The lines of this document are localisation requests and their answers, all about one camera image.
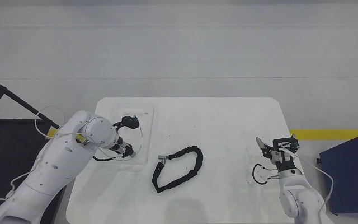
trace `yellow label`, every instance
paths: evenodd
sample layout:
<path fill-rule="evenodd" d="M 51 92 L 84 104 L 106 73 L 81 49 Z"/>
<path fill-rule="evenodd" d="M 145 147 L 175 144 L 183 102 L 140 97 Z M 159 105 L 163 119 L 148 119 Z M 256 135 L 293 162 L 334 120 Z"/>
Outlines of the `yellow label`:
<path fill-rule="evenodd" d="M 84 142 L 86 140 L 86 138 L 80 134 L 76 135 L 76 139 L 79 140 L 80 142 Z"/>

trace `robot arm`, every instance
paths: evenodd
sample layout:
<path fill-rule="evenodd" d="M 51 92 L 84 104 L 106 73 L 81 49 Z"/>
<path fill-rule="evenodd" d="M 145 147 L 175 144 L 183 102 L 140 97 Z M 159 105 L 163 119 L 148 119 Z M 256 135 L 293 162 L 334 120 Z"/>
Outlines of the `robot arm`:
<path fill-rule="evenodd" d="M 294 218 L 297 224 L 333 224 L 326 215 L 324 199 L 308 182 L 302 172 L 294 165 L 293 155 L 299 145 L 297 139 L 275 139 L 273 147 L 264 144 L 259 138 L 256 142 L 264 157 L 278 169 L 280 201 L 285 214 Z M 279 150 L 288 149 L 290 153 Z"/>
<path fill-rule="evenodd" d="M 42 148 L 23 183 L 8 193 L 7 200 L 0 206 L 0 223 L 14 217 L 40 223 L 52 199 L 86 167 L 98 147 L 118 154 L 123 154 L 125 149 L 127 155 L 133 157 L 131 145 L 119 136 L 119 125 L 115 126 L 94 113 L 75 113 Z"/>

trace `black stand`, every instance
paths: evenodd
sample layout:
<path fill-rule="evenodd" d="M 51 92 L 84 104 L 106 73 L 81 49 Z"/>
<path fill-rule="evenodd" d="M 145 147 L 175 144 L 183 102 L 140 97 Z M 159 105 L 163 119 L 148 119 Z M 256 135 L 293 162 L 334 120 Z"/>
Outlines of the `black stand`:
<path fill-rule="evenodd" d="M 30 104 L 25 102 L 22 98 L 16 96 L 13 92 L 11 92 L 6 87 L 4 87 L 2 84 L 0 84 L 0 99 L 2 98 L 2 96 L 4 94 L 7 95 L 8 97 L 10 97 L 11 99 L 15 100 L 15 102 L 17 102 L 21 106 L 25 107 L 27 110 L 31 111 L 33 114 L 36 115 L 39 112 L 38 110 L 33 108 Z M 38 117 L 41 118 L 42 120 L 46 121 L 52 127 L 56 128 L 56 129 L 60 128 L 60 126 L 58 126 L 55 122 L 50 120 L 47 116 L 43 115 L 42 113 L 39 113 Z"/>

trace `white cable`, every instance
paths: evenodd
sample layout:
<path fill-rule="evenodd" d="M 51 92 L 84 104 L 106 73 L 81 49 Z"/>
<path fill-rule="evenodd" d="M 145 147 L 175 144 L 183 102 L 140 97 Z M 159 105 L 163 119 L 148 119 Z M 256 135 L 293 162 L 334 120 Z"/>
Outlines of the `white cable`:
<path fill-rule="evenodd" d="M 331 184 L 331 190 L 329 191 L 328 195 L 326 196 L 326 199 L 324 200 L 323 205 L 321 206 L 321 208 L 320 208 L 319 211 L 318 211 L 318 215 L 319 215 L 319 214 L 321 213 L 322 208 L 327 204 L 328 200 L 331 198 L 331 194 L 332 194 L 332 191 L 333 191 L 333 185 L 334 185 L 335 181 L 333 180 L 333 178 L 332 178 L 328 173 L 326 173 L 326 172 L 324 172 L 323 170 L 321 170 L 321 169 L 315 167 L 314 165 L 312 165 L 311 163 L 307 162 L 306 160 L 300 158 L 300 157 L 297 156 L 296 154 L 290 152 L 290 151 L 286 148 L 287 146 L 284 146 L 284 144 L 290 144 L 290 143 L 289 143 L 289 142 L 283 142 L 283 143 L 282 143 L 281 147 L 283 148 L 283 151 L 284 151 L 284 152 L 288 153 L 290 156 L 297 157 L 298 159 L 304 161 L 306 164 L 308 164 L 308 165 L 310 165 L 311 167 L 315 168 L 315 169 L 318 170 L 319 172 L 325 174 L 327 177 L 330 178 L 330 180 L 331 180 L 331 182 L 332 182 L 332 184 Z"/>
<path fill-rule="evenodd" d="M 61 126 L 57 129 L 57 131 L 55 132 L 55 134 L 54 134 L 53 136 L 48 136 L 48 135 L 42 133 L 42 132 L 39 130 L 39 128 L 37 127 L 37 122 L 36 122 L 36 121 L 37 121 L 37 118 L 39 117 L 39 114 L 40 114 L 43 110 L 45 110 L 46 108 L 50 108 L 50 107 L 57 108 L 57 109 L 59 109 L 60 111 L 63 112 L 63 122 L 62 122 Z M 39 110 L 39 112 L 37 112 L 36 117 L 35 117 L 35 119 L 34 119 L 34 123 L 35 123 L 35 128 L 36 128 L 36 130 L 37 130 L 42 136 L 45 136 L 46 138 L 55 138 L 55 135 L 57 134 L 58 130 L 59 130 L 60 128 L 62 128 L 62 126 L 65 124 L 65 122 L 66 122 L 66 114 L 65 114 L 65 112 L 64 112 L 63 110 L 61 110 L 61 108 L 59 108 L 59 107 L 57 107 L 57 106 L 46 106 L 46 107 L 42 108 L 41 110 Z"/>

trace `black cable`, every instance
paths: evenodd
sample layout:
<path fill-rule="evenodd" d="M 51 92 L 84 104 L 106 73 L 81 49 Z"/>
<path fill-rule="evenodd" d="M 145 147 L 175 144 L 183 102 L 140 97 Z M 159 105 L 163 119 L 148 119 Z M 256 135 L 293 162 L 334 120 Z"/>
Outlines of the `black cable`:
<path fill-rule="evenodd" d="M 176 186 L 181 185 L 182 183 L 190 180 L 191 178 L 193 178 L 194 176 L 197 175 L 198 171 L 200 170 L 200 168 L 202 166 L 202 162 L 203 162 L 203 159 L 204 159 L 204 156 L 202 155 L 201 150 L 197 146 L 191 146 L 191 147 L 184 148 L 184 149 L 180 150 L 179 152 L 176 152 L 174 154 L 169 155 L 168 159 L 172 160 L 173 158 L 179 158 L 179 157 L 181 157 L 181 156 L 183 156 L 183 155 L 185 155 L 187 153 L 190 153 L 190 152 L 195 152 L 197 154 L 196 163 L 195 163 L 194 168 L 192 170 L 190 170 L 186 175 L 182 176 L 181 178 L 176 179 L 176 180 L 174 180 L 174 181 L 170 182 L 169 184 L 167 184 L 165 186 L 162 186 L 162 187 L 158 187 L 158 177 L 159 177 L 159 175 L 161 174 L 161 171 L 164 168 L 164 163 L 159 162 L 157 164 L 157 167 L 156 167 L 156 169 L 155 169 L 155 171 L 153 173 L 153 178 L 152 178 L 152 183 L 153 183 L 157 193 L 160 193 L 160 192 L 163 192 L 165 190 L 175 188 Z"/>
<path fill-rule="evenodd" d="M 110 161 L 110 160 L 113 160 L 115 158 L 117 158 L 116 156 L 115 157 L 112 157 L 112 158 L 97 158 L 96 156 L 93 156 L 92 157 L 94 160 L 98 161 L 98 162 L 105 162 L 105 161 Z"/>
<path fill-rule="evenodd" d="M 261 182 L 258 182 L 258 181 L 255 179 L 255 168 L 256 168 L 257 166 L 262 166 L 262 165 L 261 165 L 261 164 L 256 164 L 256 165 L 253 167 L 253 169 L 252 169 L 252 179 L 253 179 L 257 184 L 265 185 L 265 184 L 267 184 L 267 181 L 261 183 Z"/>

